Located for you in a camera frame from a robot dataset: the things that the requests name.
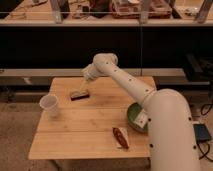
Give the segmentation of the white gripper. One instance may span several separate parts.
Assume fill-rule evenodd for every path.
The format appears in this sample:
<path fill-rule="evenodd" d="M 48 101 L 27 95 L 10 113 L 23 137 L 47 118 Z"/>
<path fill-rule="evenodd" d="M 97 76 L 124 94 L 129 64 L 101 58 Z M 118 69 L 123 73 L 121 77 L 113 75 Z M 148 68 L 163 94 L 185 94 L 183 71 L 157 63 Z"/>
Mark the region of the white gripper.
<path fill-rule="evenodd" d="M 85 67 L 82 70 L 83 76 L 85 80 L 82 81 L 79 92 L 85 92 L 88 90 L 89 82 L 88 81 L 94 81 L 99 77 L 99 71 L 97 70 L 96 66 L 94 64 L 89 64 L 87 67 Z"/>

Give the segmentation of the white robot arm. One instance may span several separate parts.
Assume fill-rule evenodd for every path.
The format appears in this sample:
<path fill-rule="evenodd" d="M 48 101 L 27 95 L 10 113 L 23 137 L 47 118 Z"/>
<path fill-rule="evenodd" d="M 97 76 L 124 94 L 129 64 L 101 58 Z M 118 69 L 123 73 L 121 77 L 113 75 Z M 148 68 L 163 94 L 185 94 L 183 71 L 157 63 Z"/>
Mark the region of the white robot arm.
<path fill-rule="evenodd" d="M 110 76 L 139 105 L 148 124 L 151 171 L 201 171 L 189 104 L 173 89 L 156 90 L 117 66 L 113 53 L 99 53 L 82 70 L 87 81 Z"/>

